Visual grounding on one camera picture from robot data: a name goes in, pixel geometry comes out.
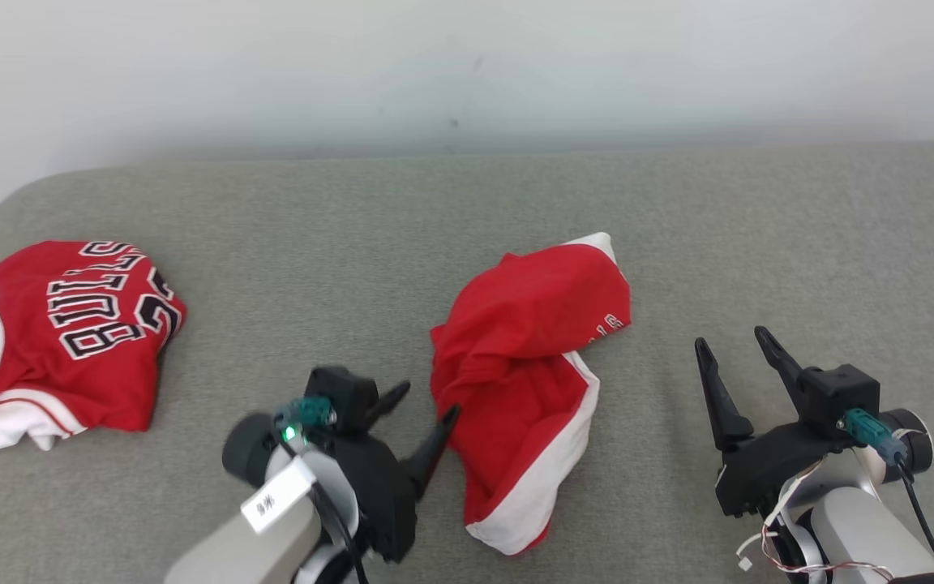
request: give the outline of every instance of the jersey number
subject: jersey number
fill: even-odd
[[[104,256],[118,255],[129,247],[132,247],[132,244],[119,241],[89,241],[78,253],[82,256],[92,256],[92,258],[104,258]]]
[[[92,264],[92,266],[84,267],[77,270],[67,270],[63,273],[63,276],[78,276],[78,274],[86,273],[86,271],[129,271],[132,269],[132,266],[135,266],[139,263],[139,260],[145,258],[145,255],[141,254],[126,254],[120,256],[118,261],[112,264]]]
[[[111,278],[103,277],[99,281],[55,281],[49,284],[49,294],[91,288],[119,290],[119,286],[125,284],[125,280],[116,281]],[[156,268],[149,271],[146,280],[156,294],[139,296],[139,303],[136,304],[135,310],[139,325],[118,322],[122,314],[118,310],[118,296],[113,294],[88,293],[49,297],[49,320],[52,320],[57,328],[87,318],[111,321],[89,326],[89,328],[71,330],[60,335],[60,343],[72,359],[85,359],[88,356],[109,351],[124,341],[142,339],[146,336],[144,328],[151,329],[155,333],[167,330],[165,343],[171,340],[171,337],[182,326],[182,313],[168,303],[168,300],[174,298],[175,294],[165,284],[164,278]]]

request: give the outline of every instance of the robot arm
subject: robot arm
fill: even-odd
[[[922,421],[907,410],[879,411],[878,381],[851,365],[801,369],[769,330],[757,326],[756,339],[799,417],[763,436],[738,413],[708,343],[694,343],[713,439],[722,452],[715,491],[723,514],[763,517],[749,543],[762,543],[769,561],[796,584],[826,584],[828,573],[835,584],[934,584],[934,539],[912,488],[913,474],[932,464]],[[866,428],[884,440],[872,440]],[[878,487],[900,479],[933,553],[878,498]],[[778,558],[768,553],[768,543]],[[750,563],[742,559],[741,565]]]
[[[416,502],[459,417],[457,406],[446,411],[415,454],[397,461],[368,430],[408,389],[404,382],[379,396],[373,380],[316,368],[305,397],[325,399],[321,423],[293,424],[282,413],[245,417],[222,462],[259,490],[244,513],[179,558],[165,584],[341,583],[360,572],[366,550],[401,561],[413,546]]]

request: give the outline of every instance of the bulls jersey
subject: bulls jersey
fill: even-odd
[[[0,448],[140,432],[185,304],[129,243],[45,241],[0,263]]]

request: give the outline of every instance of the label sticker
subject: label sticker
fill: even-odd
[[[314,482],[315,474],[298,456],[245,501],[240,506],[240,513],[244,514],[255,533],[262,533],[283,517],[293,504],[308,495]]]

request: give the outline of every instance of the gray fabric surface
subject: gray fabric surface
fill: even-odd
[[[633,326],[583,351],[603,381],[589,451],[545,543],[507,558],[461,524],[446,455],[403,565],[376,582],[773,582],[734,550],[692,343],[710,341],[756,429],[794,411],[752,337],[801,363],[853,363],[884,408],[934,435],[934,144],[774,151],[211,164],[47,178],[0,206],[0,259],[45,239],[131,241],[190,317],[152,430],[0,451],[1,583],[159,582],[236,513],[222,470],[248,410],[300,395],[316,363],[415,382],[379,425],[408,452],[434,418],[427,330],[506,251],[606,230]],[[918,481],[934,528],[934,468]],[[911,528],[902,487],[883,496]]]

